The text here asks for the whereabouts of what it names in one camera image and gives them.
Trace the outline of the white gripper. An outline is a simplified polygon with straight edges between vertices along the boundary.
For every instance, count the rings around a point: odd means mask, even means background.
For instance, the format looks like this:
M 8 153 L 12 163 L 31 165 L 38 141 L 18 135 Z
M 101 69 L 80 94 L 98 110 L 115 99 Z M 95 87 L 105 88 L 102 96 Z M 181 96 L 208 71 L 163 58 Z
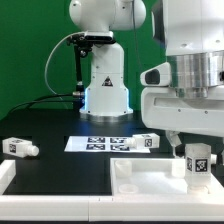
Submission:
M 140 75 L 141 117 L 147 128 L 166 130 L 175 158 L 181 158 L 178 132 L 224 137 L 224 85 L 208 90 L 207 98 L 181 99 L 169 87 L 171 66 L 165 62 Z

